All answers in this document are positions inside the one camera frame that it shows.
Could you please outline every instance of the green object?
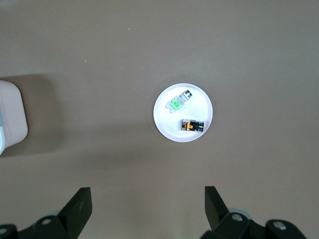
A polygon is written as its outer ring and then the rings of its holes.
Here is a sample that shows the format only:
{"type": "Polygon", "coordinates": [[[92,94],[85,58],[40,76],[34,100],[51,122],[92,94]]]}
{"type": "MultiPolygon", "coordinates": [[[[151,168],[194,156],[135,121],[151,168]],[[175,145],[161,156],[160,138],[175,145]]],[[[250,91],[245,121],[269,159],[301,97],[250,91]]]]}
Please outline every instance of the green object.
{"type": "Polygon", "coordinates": [[[175,110],[181,109],[181,104],[176,99],[173,99],[170,104],[174,107],[175,110]]]}

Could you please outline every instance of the electronic component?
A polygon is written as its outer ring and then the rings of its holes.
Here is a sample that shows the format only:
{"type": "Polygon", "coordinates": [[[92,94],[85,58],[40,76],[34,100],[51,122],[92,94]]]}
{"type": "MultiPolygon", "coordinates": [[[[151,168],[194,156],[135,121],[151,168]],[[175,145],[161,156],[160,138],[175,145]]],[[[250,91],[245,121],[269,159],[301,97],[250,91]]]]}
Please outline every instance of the electronic component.
{"type": "Polygon", "coordinates": [[[171,113],[174,113],[174,112],[180,110],[185,105],[185,102],[188,101],[191,97],[192,97],[192,94],[189,90],[184,91],[179,96],[174,97],[166,105],[166,107],[170,109],[171,113]]]}
{"type": "Polygon", "coordinates": [[[181,123],[181,130],[203,132],[204,122],[192,119],[183,119],[181,123]]]}

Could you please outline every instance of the small battery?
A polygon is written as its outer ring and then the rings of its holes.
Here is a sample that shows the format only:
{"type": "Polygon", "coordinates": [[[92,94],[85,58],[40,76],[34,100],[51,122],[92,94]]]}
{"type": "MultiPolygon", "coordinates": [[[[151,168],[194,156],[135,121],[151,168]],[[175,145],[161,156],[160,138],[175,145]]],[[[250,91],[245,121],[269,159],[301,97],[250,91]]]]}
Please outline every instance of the small battery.
{"type": "Polygon", "coordinates": [[[181,123],[181,130],[203,132],[204,122],[192,119],[183,119],[181,123]]]}

